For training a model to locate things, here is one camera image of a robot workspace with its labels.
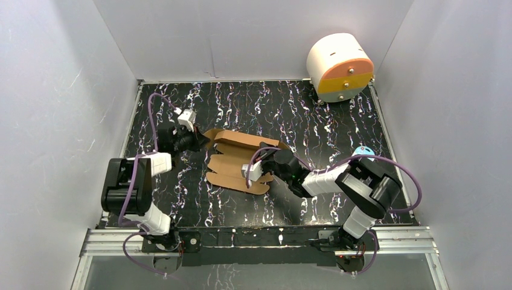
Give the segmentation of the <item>brown cardboard box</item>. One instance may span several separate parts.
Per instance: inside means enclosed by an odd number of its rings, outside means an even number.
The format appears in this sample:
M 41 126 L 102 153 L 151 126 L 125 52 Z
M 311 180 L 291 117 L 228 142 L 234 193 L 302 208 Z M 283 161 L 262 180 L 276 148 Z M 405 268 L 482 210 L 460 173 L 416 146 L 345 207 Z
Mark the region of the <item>brown cardboard box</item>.
M 268 183 L 273 181 L 274 177 L 267 173 L 257 181 L 252 181 L 251 186 L 247 187 L 242 175 L 242 165 L 250 162 L 262 142 L 281 149 L 289 148 L 288 145 L 278 140 L 227 129 L 210 129 L 204 133 L 204 136 L 210 139 L 206 148 L 214 147 L 217 151 L 210 156 L 209 171 L 205 174 L 206 180 L 218 187 L 253 195 L 267 193 L 270 189 Z

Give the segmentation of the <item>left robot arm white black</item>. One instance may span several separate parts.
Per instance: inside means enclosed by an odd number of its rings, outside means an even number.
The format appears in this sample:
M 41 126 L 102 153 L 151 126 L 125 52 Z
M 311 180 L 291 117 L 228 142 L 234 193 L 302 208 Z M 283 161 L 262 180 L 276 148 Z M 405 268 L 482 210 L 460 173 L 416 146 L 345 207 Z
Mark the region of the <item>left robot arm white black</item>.
M 110 159 L 103 191 L 102 209 L 140 229 L 145 240 L 163 251 L 174 251 L 181 243 L 172 218 L 153 202 L 153 178 L 167 173 L 183 152 L 198 152 L 209 142 L 197 126 L 184 125 L 156 131 L 156 150 L 133 158 Z

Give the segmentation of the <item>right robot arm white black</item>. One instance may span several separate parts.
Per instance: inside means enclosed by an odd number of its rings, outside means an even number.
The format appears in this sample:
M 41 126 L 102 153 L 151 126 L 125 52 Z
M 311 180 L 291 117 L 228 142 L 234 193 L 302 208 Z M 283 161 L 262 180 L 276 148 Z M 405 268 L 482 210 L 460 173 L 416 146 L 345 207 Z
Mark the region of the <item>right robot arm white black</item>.
M 371 156 L 353 155 L 343 165 L 313 171 L 301 165 L 289 149 L 280 149 L 265 142 L 251 159 L 251 171 L 259 175 L 271 173 L 284 181 L 299 198 L 314 198 L 323 194 L 343 193 L 354 208 L 336 232 L 318 237 L 309 244 L 319 250 L 356 250 L 376 221 L 389 212 L 402 192 L 402 183 L 375 163 Z

